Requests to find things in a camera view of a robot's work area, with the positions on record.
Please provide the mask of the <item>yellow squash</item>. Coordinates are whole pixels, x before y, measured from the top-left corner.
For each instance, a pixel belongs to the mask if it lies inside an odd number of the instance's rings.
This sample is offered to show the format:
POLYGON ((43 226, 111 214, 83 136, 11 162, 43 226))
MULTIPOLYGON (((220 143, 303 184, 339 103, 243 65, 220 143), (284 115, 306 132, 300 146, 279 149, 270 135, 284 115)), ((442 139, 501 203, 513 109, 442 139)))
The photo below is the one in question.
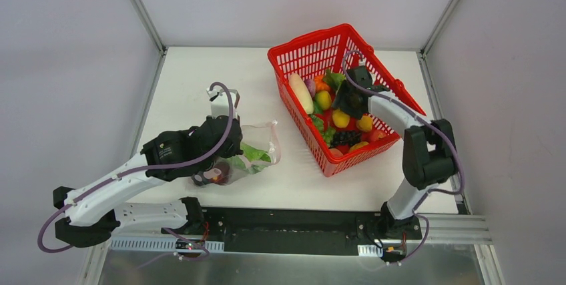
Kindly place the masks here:
POLYGON ((350 123, 350 116, 340 109, 335 109, 332 112, 332 122, 335 128, 344 129, 347 128, 350 123))

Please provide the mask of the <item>yellow mango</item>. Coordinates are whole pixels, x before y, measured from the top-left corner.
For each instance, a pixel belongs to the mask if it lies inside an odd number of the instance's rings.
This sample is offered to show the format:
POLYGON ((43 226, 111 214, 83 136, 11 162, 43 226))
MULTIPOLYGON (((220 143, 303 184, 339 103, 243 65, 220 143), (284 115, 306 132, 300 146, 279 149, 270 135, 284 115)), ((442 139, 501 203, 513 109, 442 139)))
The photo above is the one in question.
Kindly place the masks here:
POLYGON ((368 143, 367 141, 361 141, 361 142, 359 142, 359 143, 357 143, 357 144, 354 144, 354 145, 350 146, 350 149, 348 150, 348 152, 351 153, 351 152, 353 152, 353 151, 356 151, 356 150, 358 150, 358 149, 360 149, 360 148, 363 148, 363 147, 367 146, 368 144, 369 144, 369 143, 368 143))

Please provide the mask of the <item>green napa cabbage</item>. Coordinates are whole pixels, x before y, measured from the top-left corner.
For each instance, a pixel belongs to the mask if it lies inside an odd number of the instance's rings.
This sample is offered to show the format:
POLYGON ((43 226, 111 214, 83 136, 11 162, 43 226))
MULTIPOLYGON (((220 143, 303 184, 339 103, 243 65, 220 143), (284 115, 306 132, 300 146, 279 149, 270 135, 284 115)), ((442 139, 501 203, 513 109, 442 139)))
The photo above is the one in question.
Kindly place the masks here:
POLYGON ((234 158, 234 166, 249 174, 257 174, 272 165, 270 155, 265 150, 260 150, 245 143, 241 143, 243 154, 234 158))

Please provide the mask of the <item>dark red apple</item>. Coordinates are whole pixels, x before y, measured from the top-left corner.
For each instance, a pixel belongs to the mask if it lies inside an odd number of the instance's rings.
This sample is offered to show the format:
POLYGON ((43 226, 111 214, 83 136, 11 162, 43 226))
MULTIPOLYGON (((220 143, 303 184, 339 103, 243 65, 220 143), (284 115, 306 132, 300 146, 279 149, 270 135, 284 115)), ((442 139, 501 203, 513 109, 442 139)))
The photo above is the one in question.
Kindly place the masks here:
POLYGON ((231 166, 228 162, 217 162, 214 167, 214 176, 211 181, 214 184, 226 185, 231 177, 231 166))

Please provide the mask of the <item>clear pink-dotted zip bag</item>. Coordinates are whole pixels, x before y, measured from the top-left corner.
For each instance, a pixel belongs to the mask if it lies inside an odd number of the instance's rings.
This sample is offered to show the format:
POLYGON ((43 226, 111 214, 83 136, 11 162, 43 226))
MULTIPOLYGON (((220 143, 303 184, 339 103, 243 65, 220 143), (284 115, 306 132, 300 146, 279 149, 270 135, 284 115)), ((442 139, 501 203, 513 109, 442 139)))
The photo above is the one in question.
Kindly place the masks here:
POLYGON ((277 120, 256 125, 242 126, 243 154, 230 158, 217 158, 213 166, 189 178, 193 186, 225 186, 242 178, 264 171, 280 162, 282 153, 276 135, 277 120))

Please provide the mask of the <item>dark purple eggplant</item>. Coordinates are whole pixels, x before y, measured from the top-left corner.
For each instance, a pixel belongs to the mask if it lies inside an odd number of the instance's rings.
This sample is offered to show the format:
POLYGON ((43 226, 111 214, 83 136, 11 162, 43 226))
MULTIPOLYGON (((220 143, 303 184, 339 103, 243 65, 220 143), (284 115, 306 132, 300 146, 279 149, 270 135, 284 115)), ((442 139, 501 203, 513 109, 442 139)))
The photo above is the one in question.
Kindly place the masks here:
POLYGON ((204 172, 196 173, 196 174, 192 175, 190 177, 190 179, 191 179, 193 185, 195 185, 197 187, 202 187, 202 186, 214 183, 214 179, 207 178, 204 175, 204 172))

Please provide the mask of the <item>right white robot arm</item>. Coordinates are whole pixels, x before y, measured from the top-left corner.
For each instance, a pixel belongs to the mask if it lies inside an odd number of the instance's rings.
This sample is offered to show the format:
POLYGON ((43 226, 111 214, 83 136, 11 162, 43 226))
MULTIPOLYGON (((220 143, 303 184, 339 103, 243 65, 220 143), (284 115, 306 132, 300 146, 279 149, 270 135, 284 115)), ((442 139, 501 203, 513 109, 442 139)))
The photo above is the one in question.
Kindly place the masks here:
POLYGON ((455 148, 452 125, 445 119, 430 120, 409 107, 383 86, 372 83, 365 66, 343 71, 334 107, 360 119, 373 115, 403 140, 404 180, 394 196, 382 205, 378 229, 387 238, 403 233, 415 211, 431 192, 458 174, 461 163, 455 148))

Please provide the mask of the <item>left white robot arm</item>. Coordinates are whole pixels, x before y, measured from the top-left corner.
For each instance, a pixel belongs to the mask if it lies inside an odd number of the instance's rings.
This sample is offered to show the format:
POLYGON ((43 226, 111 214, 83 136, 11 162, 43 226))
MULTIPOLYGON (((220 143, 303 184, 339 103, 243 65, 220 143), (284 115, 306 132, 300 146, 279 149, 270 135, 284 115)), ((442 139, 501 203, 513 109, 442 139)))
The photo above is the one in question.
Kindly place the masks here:
POLYGON ((242 137, 238 118, 209 116, 200 126, 162 132, 124 165, 86 187, 56 188, 55 237, 69 246, 87 248, 120 232, 171 229, 197 234, 204 225, 197 199, 164 204, 137 204, 130 199, 178 178, 202 175, 220 158, 241 155, 242 137))

